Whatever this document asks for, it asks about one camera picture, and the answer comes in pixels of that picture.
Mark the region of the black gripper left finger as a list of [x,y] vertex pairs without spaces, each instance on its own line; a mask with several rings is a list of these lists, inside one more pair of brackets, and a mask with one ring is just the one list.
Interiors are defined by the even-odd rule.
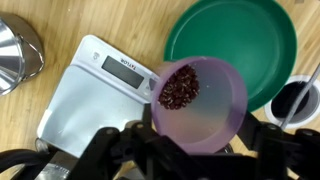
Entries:
[[151,104],[143,107],[142,120],[130,121],[119,131],[99,129],[68,175],[67,180],[112,180],[123,163],[133,161],[145,180],[156,180],[159,163],[150,141],[158,134],[151,128]]

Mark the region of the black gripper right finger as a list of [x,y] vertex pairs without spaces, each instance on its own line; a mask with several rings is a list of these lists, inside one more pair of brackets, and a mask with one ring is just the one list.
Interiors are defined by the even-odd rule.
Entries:
[[246,112],[237,135],[248,150],[257,153],[256,180],[320,180],[320,133],[297,129],[286,133],[279,126],[259,121]]

